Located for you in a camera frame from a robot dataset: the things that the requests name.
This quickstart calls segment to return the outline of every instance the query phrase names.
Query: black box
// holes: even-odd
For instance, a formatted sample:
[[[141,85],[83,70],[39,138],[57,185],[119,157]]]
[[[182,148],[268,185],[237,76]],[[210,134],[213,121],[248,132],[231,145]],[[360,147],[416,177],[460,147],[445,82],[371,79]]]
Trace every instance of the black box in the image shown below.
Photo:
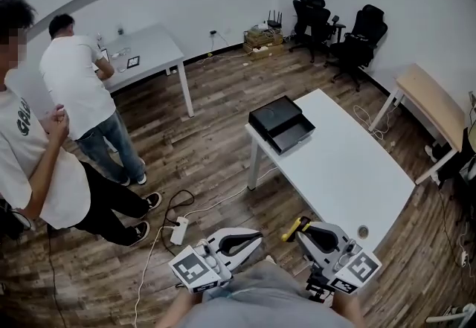
[[[250,112],[248,122],[280,155],[315,130],[303,111],[286,95]]]

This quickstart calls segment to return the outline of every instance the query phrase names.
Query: table leg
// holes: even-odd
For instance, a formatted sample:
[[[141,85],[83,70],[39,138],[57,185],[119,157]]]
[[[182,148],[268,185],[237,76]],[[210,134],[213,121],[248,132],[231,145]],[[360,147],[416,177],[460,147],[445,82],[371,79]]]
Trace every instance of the table leg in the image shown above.
[[[263,156],[263,150],[258,144],[258,141],[253,138],[253,141],[251,142],[250,169],[248,174],[249,190],[254,190],[254,188],[256,188],[258,172],[260,171],[261,156]]]
[[[377,114],[377,116],[375,117],[375,119],[373,120],[372,124],[370,125],[369,127],[369,131],[372,132],[376,125],[379,123],[379,121],[382,119],[382,117],[385,115],[385,112],[388,110],[388,108],[390,107],[390,104],[393,102],[393,99],[395,98],[396,94],[399,92],[399,89],[398,88],[395,88],[389,95],[389,97],[387,98],[387,100],[385,101],[383,107],[380,109],[379,113]]]
[[[399,93],[398,93],[398,95],[396,96],[396,99],[395,99],[395,102],[393,103],[393,105],[394,105],[395,107],[398,107],[399,104],[402,102],[404,96],[405,96],[405,95],[403,94],[403,91],[399,91]]]
[[[432,173],[435,173],[440,169],[443,165],[446,164],[446,162],[454,156],[454,154],[458,152],[457,149],[452,149],[450,152],[448,152],[446,155],[444,155],[440,161],[434,164],[433,167],[431,167],[429,170],[427,170],[425,173],[423,173],[419,178],[416,179],[415,184],[421,184],[423,181],[425,181]]]
[[[181,90],[184,93],[185,104],[187,105],[188,116],[194,116],[192,100],[190,99],[190,92],[188,91],[187,77],[185,76],[184,63],[180,62],[177,65],[178,76],[180,78]]]

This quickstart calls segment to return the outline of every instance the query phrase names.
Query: white table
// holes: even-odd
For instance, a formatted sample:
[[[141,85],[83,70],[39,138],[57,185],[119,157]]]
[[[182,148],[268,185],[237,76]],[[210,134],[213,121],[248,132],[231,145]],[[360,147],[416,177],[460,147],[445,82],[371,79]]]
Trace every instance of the white table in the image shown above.
[[[316,129],[282,155],[252,126],[245,126],[252,137],[248,187],[256,187],[264,152],[323,221],[340,226],[359,245],[374,251],[415,184],[372,136],[321,90],[295,102]],[[362,225],[369,231],[366,239],[358,237]]]
[[[162,70],[165,70],[167,75],[170,75],[170,68],[177,65],[188,116],[193,116],[192,101],[185,75],[184,54],[165,31],[164,27],[153,25],[130,35],[120,36],[114,42],[106,45],[106,48],[109,60],[116,70],[110,79],[104,81],[104,85],[110,92],[119,90]],[[122,51],[124,48],[130,48],[130,52],[116,60],[112,59],[113,54]],[[136,56],[141,57],[140,65],[120,73],[118,69],[120,67],[126,68],[127,60]]]

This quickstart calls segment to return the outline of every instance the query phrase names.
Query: desk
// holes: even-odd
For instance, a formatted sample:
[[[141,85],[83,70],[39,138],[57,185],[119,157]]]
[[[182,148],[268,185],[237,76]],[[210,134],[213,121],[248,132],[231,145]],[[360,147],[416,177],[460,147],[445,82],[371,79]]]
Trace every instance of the desk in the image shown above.
[[[418,107],[452,148],[440,161],[415,181],[420,184],[440,169],[456,152],[461,152],[465,115],[448,93],[438,85],[437,81],[417,64],[413,64],[405,74],[397,78],[395,89],[390,93],[387,101],[370,125],[369,131],[372,132],[375,129],[393,100],[396,99],[394,104],[398,106],[403,97],[407,97]]]
[[[414,183],[360,124],[321,90],[295,101],[315,131],[278,155],[249,124],[252,138],[248,187],[257,184],[265,153],[325,222],[340,226],[374,251],[402,211]],[[366,239],[358,229],[368,227]]]
[[[104,81],[104,85],[110,92],[119,90],[162,70],[165,70],[167,75],[170,75],[170,67],[177,65],[188,116],[193,116],[192,101],[185,75],[184,54],[165,31],[164,27],[154,25],[130,35],[120,36],[114,42],[106,45],[106,48],[111,64],[116,70],[111,78]],[[130,52],[116,60],[112,59],[113,54],[122,51],[124,48],[130,48]],[[135,56],[141,56],[140,65],[120,73],[118,69],[120,67],[126,68],[127,60]]]

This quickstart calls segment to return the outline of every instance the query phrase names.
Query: yellow handle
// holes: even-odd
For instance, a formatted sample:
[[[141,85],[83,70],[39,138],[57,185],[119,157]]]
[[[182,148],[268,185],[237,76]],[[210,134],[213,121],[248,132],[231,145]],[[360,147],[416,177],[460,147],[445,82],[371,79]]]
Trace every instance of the yellow handle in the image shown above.
[[[295,223],[288,230],[288,232],[281,236],[282,241],[287,242],[289,237],[296,231],[297,228],[299,228],[299,225],[300,225],[300,218],[296,219]]]

